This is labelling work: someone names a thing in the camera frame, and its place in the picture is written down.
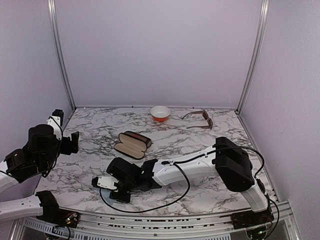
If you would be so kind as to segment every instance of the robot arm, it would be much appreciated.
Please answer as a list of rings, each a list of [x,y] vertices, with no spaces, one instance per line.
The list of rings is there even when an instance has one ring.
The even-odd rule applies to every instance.
[[[94,187],[111,190],[109,197],[129,203],[130,192],[148,191],[188,179],[220,176],[227,189],[241,193],[251,206],[251,212],[270,217],[270,203],[263,183],[252,175],[252,163],[246,151],[225,137],[219,137],[213,146],[178,158],[145,161],[141,167],[117,157],[108,166],[110,176],[96,177]]]
[[[70,155],[78,152],[79,132],[72,133],[71,139],[63,136],[63,116],[63,111],[56,109],[48,118],[47,124],[30,128],[26,145],[11,152],[0,163],[0,193],[35,175],[42,174],[43,177],[47,177],[55,167],[60,154]],[[0,222],[27,216],[42,216],[47,221],[53,220],[58,224],[55,219],[68,214],[59,209],[50,191],[0,202],[0,209]]]

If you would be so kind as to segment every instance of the brown sunglasses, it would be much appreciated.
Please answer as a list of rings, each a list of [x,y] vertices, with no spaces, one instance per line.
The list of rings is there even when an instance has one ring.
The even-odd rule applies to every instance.
[[[208,126],[188,126],[187,129],[191,129],[191,128],[212,129],[212,127],[214,126],[214,123],[212,122],[212,119],[209,118],[209,115],[206,112],[206,110],[189,112],[186,115],[184,115],[182,119],[184,119],[186,116],[190,114],[202,114],[204,119],[207,121]]]

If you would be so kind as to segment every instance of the bowl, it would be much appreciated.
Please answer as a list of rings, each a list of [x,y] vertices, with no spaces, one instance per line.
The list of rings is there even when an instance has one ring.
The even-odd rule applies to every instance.
[[[150,113],[157,122],[164,122],[169,118],[171,111],[166,106],[154,106],[151,108]]]

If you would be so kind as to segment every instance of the white wall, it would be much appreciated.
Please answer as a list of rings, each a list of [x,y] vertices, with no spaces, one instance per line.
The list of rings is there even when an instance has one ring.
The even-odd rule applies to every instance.
[[[28,140],[28,129],[55,109],[71,114],[55,53],[47,1],[0,2],[0,156]],[[0,201],[33,193],[37,178],[0,194]],[[1,239],[10,228],[0,224]]]
[[[235,109],[261,0],[56,0],[77,106]]]
[[[319,239],[320,1],[271,1],[242,116],[302,239]]]

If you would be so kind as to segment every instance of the marble surface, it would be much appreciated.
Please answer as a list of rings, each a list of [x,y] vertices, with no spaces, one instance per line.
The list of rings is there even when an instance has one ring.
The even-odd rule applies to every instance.
[[[68,123],[64,135],[79,131],[79,153],[60,155],[56,167],[47,178],[41,178],[37,191],[50,190],[61,207],[75,210],[123,214],[106,206],[91,180],[106,174],[111,160],[121,157],[140,166],[151,159],[175,158],[194,153],[212,145],[215,138],[227,137],[237,145],[251,146],[234,111],[207,109],[213,128],[201,129],[188,126],[206,125],[201,115],[181,119],[191,108],[171,108],[171,116],[164,123],[155,122],[150,108],[88,108],[77,109]],[[145,157],[135,160],[114,150],[118,134],[125,131],[141,133],[152,139]],[[257,156],[250,153],[253,172],[261,166]],[[269,195],[274,195],[265,173],[259,178]],[[142,213],[143,215],[198,215],[248,208],[249,204],[240,193],[227,190],[220,177],[200,177],[190,180],[191,188],[183,200],[165,208]],[[114,207],[127,211],[141,211],[172,202],[186,190],[185,181],[176,182],[161,189],[134,192],[131,203],[108,200]]]

